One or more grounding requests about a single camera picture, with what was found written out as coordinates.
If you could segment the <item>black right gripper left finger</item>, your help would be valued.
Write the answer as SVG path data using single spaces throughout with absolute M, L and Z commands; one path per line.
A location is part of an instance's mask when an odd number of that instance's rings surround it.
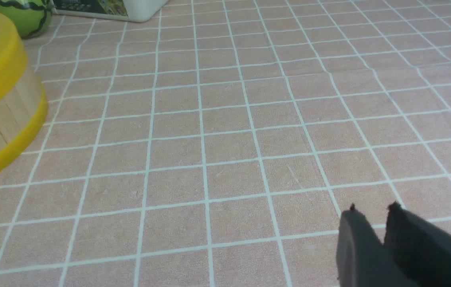
M 389 256 L 355 204 L 341 214 L 336 249 L 341 287 L 416 287 Z

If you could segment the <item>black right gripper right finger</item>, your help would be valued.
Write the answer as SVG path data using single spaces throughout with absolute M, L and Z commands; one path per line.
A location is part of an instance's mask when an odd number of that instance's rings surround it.
M 388 207 L 384 248 L 419 287 L 451 287 L 451 234 L 403 209 Z

